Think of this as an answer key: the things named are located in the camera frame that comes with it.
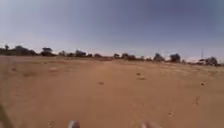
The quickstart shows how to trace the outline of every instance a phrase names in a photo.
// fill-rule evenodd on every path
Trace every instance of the tree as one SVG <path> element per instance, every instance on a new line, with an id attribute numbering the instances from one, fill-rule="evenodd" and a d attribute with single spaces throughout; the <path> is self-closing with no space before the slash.
<path id="1" fill-rule="evenodd" d="M 127 57 L 127 60 L 136 60 L 136 57 L 135 57 L 135 55 L 129 55 Z"/>
<path id="2" fill-rule="evenodd" d="M 119 58 L 120 58 L 120 55 L 117 54 L 117 53 L 115 53 L 115 54 L 114 54 L 114 58 L 115 58 L 115 59 L 119 59 Z"/>
<path id="3" fill-rule="evenodd" d="M 74 53 L 68 53 L 67 56 L 68 56 L 68 57 L 74 57 L 75 54 L 74 54 Z"/>
<path id="4" fill-rule="evenodd" d="M 9 50 L 9 46 L 6 44 L 5 45 L 5 50 L 8 51 Z"/>
<path id="5" fill-rule="evenodd" d="M 51 48 L 47 48 L 47 47 L 44 47 L 44 48 L 42 48 L 42 52 L 41 52 L 41 55 L 42 56 L 53 56 L 53 54 L 52 54 L 52 49 Z"/>
<path id="6" fill-rule="evenodd" d="M 100 55 L 99 53 L 95 53 L 95 54 L 94 54 L 94 57 L 95 57 L 95 58 L 100 58 L 100 57 L 102 57 L 102 55 Z"/>
<path id="7" fill-rule="evenodd" d="M 159 53 L 155 54 L 153 60 L 156 61 L 156 62 L 165 61 L 164 57 L 162 57 Z"/>
<path id="8" fill-rule="evenodd" d="M 172 55 L 170 55 L 170 61 L 171 62 L 175 62 L 175 63 L 180 63 L 181 57 L 177 53 L 176 54 L 172 54 Z"/>
<path id="9" fill-rule="evenodd" d="M 85 57 L 86 53 L 80 50 L 76 50 L 75 57 Z"/>
<path id="10" fill-rule="evenodd" d="M 218 65 L 218 61 L 215 57 L 207 58 L 205 60 L 205 62 L 206 62 L 206 65 L 211 65 L 211 66 L 217 66 Z"/>
<path id="11" fill-rule="evenodd" d="M 66 52 L 65 51 L 61 51 L 58 53 L 59 56 L 66 56 Z"/>
<path id="12" fill-rule="evenodd" d="M 93 57 L 93 54 L 89 53 L 89 54 L 87 55 L 87 57 L 91 58 L 91 57 Z"/>
<path id="13" fill-rule="evenodd" d="M 127 59 L 129 57 L 128 53 L 122 53 L 121 58 L 122 59 Z"/>

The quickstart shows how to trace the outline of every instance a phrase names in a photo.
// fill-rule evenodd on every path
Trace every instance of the sky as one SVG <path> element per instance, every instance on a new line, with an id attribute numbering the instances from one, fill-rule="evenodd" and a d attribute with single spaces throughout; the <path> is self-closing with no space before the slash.
<path id="1" fill-rule="evenodd" d="M 223 0 L 0 0 L 0 47 L 224 60 Z"/>

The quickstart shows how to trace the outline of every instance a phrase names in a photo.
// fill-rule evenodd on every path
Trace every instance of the distant tree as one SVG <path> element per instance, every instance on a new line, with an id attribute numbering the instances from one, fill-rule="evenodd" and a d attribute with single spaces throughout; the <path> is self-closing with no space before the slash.
<path id="1" fill-rule="evenodd" d="M 156 62 L 165 61 L 164 57 L 162 57 L 159 53 L 155 54 L 153 60 L 156 61 Z"/>
<path id="2" fill-rule="evenodd" d="M 5 45 L 5 50 L 8 51 L 9 50 L 9 46 L 6 44 Z"/>
<path id="3" fill-rule="evenodd" d="M 115 59 L 119 59 L 119 58 L 120 58 L 120 55 L 117 54 L 117 53 L 115 53 L 115 54 L 114 54 L 114 58 L 115 58 Z"/>
<path id="4" fill-rule="evenodd" d="M 146 59 L 146 61 L 152 61 L 152 59 L 149 57 L 149 58 Z"/>
<path id="5" fill-rule="evenodd" d="M 100 57 L 102 57 L 102 55 L 100 55 L 99 53 L 95 53 L 95 54 L 94 54 L 94 57 L 95 57 L 95 58 L 100 58 Z"/>
<path id="6" fill-rule="evenodd" d="M 76 50 L 75 57 L 85 57 L 85 56 L 86 56 L 86 52 Z"/>
<path id="7" fill-rule="evenodd" d="M 211 66 L 217 66 L 218 65 L 218 61 L 215 57 L 207 58 L 205 60 L 205 62 L 206 62 L 206 65 L 211 65 Z"/>
<path id="8" fill-rule="evenodd" d="M 59 56 L 66 56 L 66 52 L 65 51 L 61 51 L 58 53 Z"/>
<path id="9" fill-rule="evenodd" d="M 135 55 L 129 55 L 127 57 L 127 60 L 136 60 L 136 57 L 135 57 Z"/>
<path id="10" fill-rule="evenodd" d="M 74 56 L 75 56 L 74 53 L 68 53 L 68 54 L 67 54 L 67 57 L 74 57 Z"/>
<path id="11" fill-rule="evenodd" d="M 129 54 L 128 53 L 123 53 L 122 55 L 121 55 L 121 58 L 122 59 L 127 59 L 129 57 Z"/>
<path id="12" fill-rule="evenodd" d="M 41 55 L 42 56 L 53 56 L 52 51 L 53 50 L 51 48 L 44 47 L 44 48 L 42 48 Z"/>
<path id="13" fill-rule="evenodd" d="M 172 55 L 170 55 L 170 61 L 171 62 L 175 62 L 175 63 L 180 63 L 181 57 L 177 53 L 176 54 L 172 54 Z"/>
<path id="14" fill-rule="evenodd" d="M 89 54 L 87 55 L 87 57 L 91 58 L 91 57 L 93 57 L 93 54 L 89 53 Z"/>
<path id="15" fill-rule="evenodd" d="M 22 55 L 22 56 L 34 56 L 37 53 L 34 50 L 29 50 L 21 45 L 17 45 L 14 49 L 10 51 L 11 55 Z"/>

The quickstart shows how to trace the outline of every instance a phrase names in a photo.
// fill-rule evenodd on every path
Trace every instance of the dirt field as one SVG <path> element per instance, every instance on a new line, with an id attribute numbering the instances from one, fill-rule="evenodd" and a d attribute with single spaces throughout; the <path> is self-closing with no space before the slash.
<path id="1" fill-rule="evenodd" d="M 0 57 L 0 127 L 224 128 L 223 109 L 224 68 Z"/>

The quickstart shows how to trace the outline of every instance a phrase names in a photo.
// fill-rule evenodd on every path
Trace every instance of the treeline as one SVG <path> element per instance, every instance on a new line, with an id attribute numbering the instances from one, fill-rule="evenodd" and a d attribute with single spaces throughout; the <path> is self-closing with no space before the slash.
<path id="1" fill-rule="evenodd" d="M 86 53 L 81 50 L 76 50 L 74 53 L 61 51 L 58 54 L 53 54 L 53 50 L 49 47 L 42 48 L 40 53 L 36 53 L 32 49 L 25 48 L 21 45 L 18 45 L 12 49 L 8 45 L 5 45 L 4 48 L 0 48 L 0 55 L 8 55 L 8 56 L 62 56 L 62 57 L 79 57 L 79 58 L 103 58 L 103 59 L 124 59 L 128 61 L 153 61 L 153 62 L 172 62 L 172 63 L 187 63 L 185 60 L 181 59 L 179 54 L 171 54 L 170 59 L 166 60 L 162 55 L 156 53 L 153 58 L 145 58 L 144 56 L 136 57 L 133 54 L 123 53 L 117 54 L 115 53 L 113 56 L 103 56 L 99 53 Z M 198 65 L 212 65 L 219 66 L 217 59 L 215 57 L 210 57 L 207 59 L 201 59 L 197 63 Z"/>

